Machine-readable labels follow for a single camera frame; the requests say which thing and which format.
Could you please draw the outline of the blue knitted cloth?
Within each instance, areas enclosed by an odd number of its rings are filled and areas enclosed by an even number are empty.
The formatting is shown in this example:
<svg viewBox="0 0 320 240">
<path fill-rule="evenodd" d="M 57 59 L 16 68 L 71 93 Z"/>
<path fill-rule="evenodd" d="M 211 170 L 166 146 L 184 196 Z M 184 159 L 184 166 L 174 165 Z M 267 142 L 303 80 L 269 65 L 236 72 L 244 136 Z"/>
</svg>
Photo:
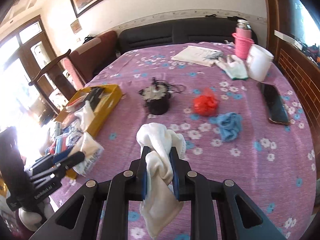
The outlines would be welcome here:
<svg viewBox="0 0 320 240">
<path fill-rule="evenodd" d="M 242 131 L 242 116 L 234 112 L 212 116 L 209 122 L 217 125 L 223 142 L 235 140 Z"/>
</svg>

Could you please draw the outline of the purple floral tablecloth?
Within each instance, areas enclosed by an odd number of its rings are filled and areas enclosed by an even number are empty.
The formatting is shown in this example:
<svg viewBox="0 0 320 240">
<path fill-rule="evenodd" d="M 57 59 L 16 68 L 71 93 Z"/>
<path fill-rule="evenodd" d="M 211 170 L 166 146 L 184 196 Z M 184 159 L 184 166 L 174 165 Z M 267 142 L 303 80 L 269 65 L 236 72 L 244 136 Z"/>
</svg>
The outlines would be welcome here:
<svg viewBox="0 0 320 240">
<path fill-rule="evenodd" d="M 273 124 L 256 81 L 231 80 L 217 66 L 173 60 L 183 49 L 178 44 L 129 51 L 90 82 L 117 84 L 123 97 L 97 135 L 104 151 L 89 178 L 102 182 L 127 169 L 139 158 L 139 128 L 160 123 L 184 136 L 192 169 L 211 180 L 234 180 L 287 239 L 299 239 L 313 210 L 316 163 L 306 114 L 289 82 L 270 67 L 265 82 L 276 86 L 290 119 L 287 126 Z M 185 87 L 163 115 L 149 114 L 139 94 L 153 77 Z M 235 140 L 223 142 L 215 118 L 193 112 L 193 100 L 206 88 L 219 100 L 220 114 L 241 116 Z"/>
</svg>

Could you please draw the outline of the black leather sofa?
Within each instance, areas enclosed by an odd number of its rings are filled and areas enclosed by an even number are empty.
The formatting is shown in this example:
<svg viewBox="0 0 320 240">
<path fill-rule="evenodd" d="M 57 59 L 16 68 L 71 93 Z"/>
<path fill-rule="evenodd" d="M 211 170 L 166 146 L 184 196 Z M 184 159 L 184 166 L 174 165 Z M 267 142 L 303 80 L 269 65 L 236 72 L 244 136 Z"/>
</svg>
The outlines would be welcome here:
<svg viewBox="0 0 320 240">
<path fill-rule="evenodd" d="M 215 42 L 234 40 L 232 33 L 240 17 L 227 18 L 209 15 L 147 24 L 122 31 L 118 37 L 118 49 L 127 51 L 170 44 Z"/>
</svg>

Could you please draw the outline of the white plastic jar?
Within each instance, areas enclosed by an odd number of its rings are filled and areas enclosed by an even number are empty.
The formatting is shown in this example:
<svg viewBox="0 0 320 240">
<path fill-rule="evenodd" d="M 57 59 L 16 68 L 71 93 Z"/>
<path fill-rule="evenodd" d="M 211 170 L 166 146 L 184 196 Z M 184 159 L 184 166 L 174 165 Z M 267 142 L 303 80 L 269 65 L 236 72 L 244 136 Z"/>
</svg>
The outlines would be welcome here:
<svg viewBox="0 0 320 240">
<path fill-rule="evenodd" d="M 253 44 L 247 57 L 248 75 L 255 81 L 263 82 L 274 59 L 274 55 L 267 49 Z"/>
</svg>

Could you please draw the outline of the wooden chair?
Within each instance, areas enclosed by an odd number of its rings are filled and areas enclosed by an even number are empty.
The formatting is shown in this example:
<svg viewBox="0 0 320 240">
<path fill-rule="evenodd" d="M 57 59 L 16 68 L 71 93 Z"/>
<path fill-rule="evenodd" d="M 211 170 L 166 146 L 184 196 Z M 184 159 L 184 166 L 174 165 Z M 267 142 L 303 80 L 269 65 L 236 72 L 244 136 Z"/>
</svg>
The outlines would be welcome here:
<svg viewBox="0 0 320 240">
<path fill-rule="evenodd" d="M 49 96 L 43 91 L 43 89 L 38 84 L 38 81 L 46 74 L 51 78 L 57 89 L 65 96 L 67 100 L 70 100 L 72 96 L 76 93 L 74 86 L 67 80 L 63 75 L 62 68 L 60 67 L 60 61 L 69 58 L 71 50 L 67 50 L 66 53 L 56 57 L 51 62 L 49 62 L 44 68 L 42 68 L 39 73 L 29 82 L 29 86 L 35 86 L 39 93 L 44 98 L 45 102 L 56 111 L 59 111 L 53 102 L 50 100 Z"/>
</svg>

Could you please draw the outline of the blue red foam sheets bag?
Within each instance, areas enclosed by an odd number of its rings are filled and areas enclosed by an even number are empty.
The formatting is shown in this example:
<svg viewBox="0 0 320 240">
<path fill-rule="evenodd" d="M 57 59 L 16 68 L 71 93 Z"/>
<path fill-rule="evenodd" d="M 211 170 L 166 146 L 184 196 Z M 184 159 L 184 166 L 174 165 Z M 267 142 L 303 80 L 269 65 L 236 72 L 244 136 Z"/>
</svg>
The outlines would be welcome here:
<svg viewBox="0 0 320 240">
<path fill-rule="evenodd" d="M 59 154 L 67 149 L 66 145 L 67 135 L 59 135 L 49 148 L 50 154 Z"/>
</svg>

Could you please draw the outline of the blue white patterned bag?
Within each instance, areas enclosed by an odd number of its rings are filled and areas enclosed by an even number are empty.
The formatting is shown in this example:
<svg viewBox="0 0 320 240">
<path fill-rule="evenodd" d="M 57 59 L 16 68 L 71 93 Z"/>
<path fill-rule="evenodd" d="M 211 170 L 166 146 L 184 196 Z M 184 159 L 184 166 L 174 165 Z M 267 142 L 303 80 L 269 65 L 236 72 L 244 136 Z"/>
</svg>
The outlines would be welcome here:
<svg viewBox="0 0 320 240">
<path fill-rule="evenodd" d="M 67 127 L 67 131 L 66 133 L 64 133 L 64 135 L 66 135 L 65 145 L 67 147 L 74 146 L 83 135 L 79 120 L 75 120 L 74 122 L 72 122 Z"/>
</svg>

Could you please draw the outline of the pink thermos bottle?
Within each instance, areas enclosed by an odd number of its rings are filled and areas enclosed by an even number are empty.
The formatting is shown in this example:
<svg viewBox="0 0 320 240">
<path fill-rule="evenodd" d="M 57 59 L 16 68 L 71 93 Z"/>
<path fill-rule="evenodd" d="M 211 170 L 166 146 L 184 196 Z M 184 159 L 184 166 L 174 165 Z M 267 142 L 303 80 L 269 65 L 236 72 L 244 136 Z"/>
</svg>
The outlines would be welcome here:
<svg viewBox="0 0 320 240">
<path fill-rule="evenodd" d="M 247 59 L 249 50 L 254 44 L 252 39 L 252 29 L 247 20 L 239 19 L 236 24 L 234 37 L 235 55 L 241 59 Z"/>
</svg>

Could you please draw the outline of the white green work glove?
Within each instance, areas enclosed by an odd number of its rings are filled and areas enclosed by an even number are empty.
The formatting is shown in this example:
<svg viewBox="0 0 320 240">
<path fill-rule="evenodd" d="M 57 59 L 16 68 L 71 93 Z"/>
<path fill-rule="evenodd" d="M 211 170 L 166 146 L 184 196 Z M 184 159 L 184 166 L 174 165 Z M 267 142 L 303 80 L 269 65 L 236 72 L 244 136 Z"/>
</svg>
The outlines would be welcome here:
<svg viewBox="0 0 320 240">
<path fill-rule="evenodd" d="M 222 69 L 231 80 L 247 80 L 248 73 L 247 68 L 242 61 L 236 55 L 227 55 L 226 60 L 219 57 L 215 60 L 215 64 Z"/>
</svg>

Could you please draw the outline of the yellow cardboard tray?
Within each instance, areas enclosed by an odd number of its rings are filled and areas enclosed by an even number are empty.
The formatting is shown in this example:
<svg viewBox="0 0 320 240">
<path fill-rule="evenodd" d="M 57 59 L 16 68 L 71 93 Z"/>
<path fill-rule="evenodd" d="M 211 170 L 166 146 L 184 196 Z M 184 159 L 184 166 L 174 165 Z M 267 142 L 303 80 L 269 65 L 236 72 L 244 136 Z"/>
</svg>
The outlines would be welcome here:
<svg viewBox="0 0 320 240">
<path fill-rule="evenodd" d="M 118 85 L 83 88 L 74 94 L 55 121 L 67 127 L 73 119 L 78 118 L 80 128 L 96 137 L 122 96 Z"/>
</svg>

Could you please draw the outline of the white fluffy cloth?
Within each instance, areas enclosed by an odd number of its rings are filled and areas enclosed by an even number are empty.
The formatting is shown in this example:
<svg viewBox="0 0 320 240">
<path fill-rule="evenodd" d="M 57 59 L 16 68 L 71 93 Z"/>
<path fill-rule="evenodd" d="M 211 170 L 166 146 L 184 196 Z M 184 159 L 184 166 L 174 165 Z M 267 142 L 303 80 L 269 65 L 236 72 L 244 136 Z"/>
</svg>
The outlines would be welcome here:
<svg viewBox="0 0 320 240">
<path fill-rule="evenodd" d="M 145 220 L 148 234 L 152 239 L 156 239 L 183 207 L 170 186 L 174 173 L 169 153 L 174 147 L 178 156 L 183 158 L 186 143 L 182 134 L 155 122 L 142 125 L 136 139 L 141 150 L 145 146 L 151 149 L 145 157 L 147 194 L 140 204 L 140 213 Z"/>
</svg>

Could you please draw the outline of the black packet in tray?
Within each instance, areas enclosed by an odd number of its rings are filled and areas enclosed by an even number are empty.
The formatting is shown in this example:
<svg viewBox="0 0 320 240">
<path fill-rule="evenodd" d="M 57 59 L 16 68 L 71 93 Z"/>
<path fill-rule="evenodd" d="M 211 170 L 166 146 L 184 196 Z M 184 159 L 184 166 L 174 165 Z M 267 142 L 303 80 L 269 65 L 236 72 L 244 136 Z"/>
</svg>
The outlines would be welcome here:
<svg viewBox="0 0 320 240">
<path fill-rule="evenodd" d="M 101 100 L 104 88 L 93 87 L 91 88 L 89 94 L 85 97 L 85 102 L 88 101 L 92 111 L 94 111 Z"/>
</svg>

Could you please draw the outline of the wooden glass door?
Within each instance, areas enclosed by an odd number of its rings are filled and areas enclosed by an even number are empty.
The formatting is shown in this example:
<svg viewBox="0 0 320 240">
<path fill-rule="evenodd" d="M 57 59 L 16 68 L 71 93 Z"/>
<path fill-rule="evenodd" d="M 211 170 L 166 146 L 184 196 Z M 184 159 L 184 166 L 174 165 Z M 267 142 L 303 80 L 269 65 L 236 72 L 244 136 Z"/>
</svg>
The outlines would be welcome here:
<svg viewBox="0 0 320 240">
<path fill-rule="evenodd" d="M 24 123 L 44 125 L 55 115 L 44 99 L 56 88 L 50 77 L 29 85 L 55 57 L 40 16 L 1 40 L 1 129 Z"/>
</svg>

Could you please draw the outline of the red plastic bag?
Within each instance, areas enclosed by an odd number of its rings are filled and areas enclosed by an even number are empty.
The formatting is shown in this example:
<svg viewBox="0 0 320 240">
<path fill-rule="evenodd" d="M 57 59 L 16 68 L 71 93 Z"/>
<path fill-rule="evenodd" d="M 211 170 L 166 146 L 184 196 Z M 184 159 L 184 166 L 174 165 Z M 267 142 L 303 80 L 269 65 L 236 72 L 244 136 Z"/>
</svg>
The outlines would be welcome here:
<svg viewBox="0 0 320 240">
<path fill-rule="evenodd" d="M 193 100 L 193 112 L 200 116 L 216 116 L 220 100 L 210 88 L 205 88 L 203 93 Z"/>
</svg>

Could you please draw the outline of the open paper notebook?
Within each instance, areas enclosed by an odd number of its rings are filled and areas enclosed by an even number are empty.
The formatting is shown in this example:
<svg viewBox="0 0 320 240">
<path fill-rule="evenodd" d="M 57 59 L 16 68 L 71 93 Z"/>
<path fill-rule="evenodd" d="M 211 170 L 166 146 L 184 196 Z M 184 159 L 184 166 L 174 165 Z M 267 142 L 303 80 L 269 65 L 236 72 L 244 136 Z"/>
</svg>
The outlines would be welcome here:
<svg viewBox="0 0 320 240">
<path fill-rule="evenodd" d="M 208 60 L 204 57 L 215 51 L 221 50 L 203 48 L 198 46 L 187 46 L 187 48 L 180 51 L 177 55 L 172 56 L 171 59 L 174 61 L 190 62 L 193 64 L 211 67 L 215 63 L 215 60 Z"/>
</svg>

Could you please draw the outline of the wooden brick pattern cabinet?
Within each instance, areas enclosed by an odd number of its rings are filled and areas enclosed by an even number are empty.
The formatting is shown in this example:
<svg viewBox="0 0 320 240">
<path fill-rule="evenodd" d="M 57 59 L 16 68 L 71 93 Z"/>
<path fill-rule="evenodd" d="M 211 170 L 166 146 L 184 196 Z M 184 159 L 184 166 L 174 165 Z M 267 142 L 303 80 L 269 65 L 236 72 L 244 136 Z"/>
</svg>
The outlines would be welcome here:
<svg viewBox="0 0 320 240">
<path fill-rule="evenodd" d="M 267 49 L 275 56 L 276 65 L 294 88 L 306 114 L 313 143 L 319 143 L 319 68 L 299 49 L 274 35 L 293 31 L 290 0 L 266 0 Z"/>
</svg>

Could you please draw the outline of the black smartphone gold case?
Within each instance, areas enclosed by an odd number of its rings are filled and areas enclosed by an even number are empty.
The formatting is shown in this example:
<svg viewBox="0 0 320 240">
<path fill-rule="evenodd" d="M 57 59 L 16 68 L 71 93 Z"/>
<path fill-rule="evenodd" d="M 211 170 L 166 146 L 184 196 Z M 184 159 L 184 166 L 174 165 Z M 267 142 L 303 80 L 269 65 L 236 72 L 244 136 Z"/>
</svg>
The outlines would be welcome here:
<svg viewBox="0 0 320 240">
<path fill-rule="evenodd" d="M 274 85 L 262 82 L 259 82 L 257 87 L 262 94 L 269 122 L 289 125 L 289 117 L 277 88 Z"/>
</svg>

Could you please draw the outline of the white plastic bag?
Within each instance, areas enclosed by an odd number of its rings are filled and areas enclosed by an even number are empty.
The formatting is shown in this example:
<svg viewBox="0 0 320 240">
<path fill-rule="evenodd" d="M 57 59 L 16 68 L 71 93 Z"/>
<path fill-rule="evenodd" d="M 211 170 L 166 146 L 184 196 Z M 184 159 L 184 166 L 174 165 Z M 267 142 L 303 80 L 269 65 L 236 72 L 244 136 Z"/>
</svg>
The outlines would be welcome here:
<svg viewBox="0 0 320 240">
<path fill-rule="evenodd" d="M 95 114 L 91 108 L 90 102 L 85 101 L 84 106 L 78 111 L 74 112 L 74 115 L 80 120 L 80 129 L 85 132 L 95 118 Z"/>
</svg>

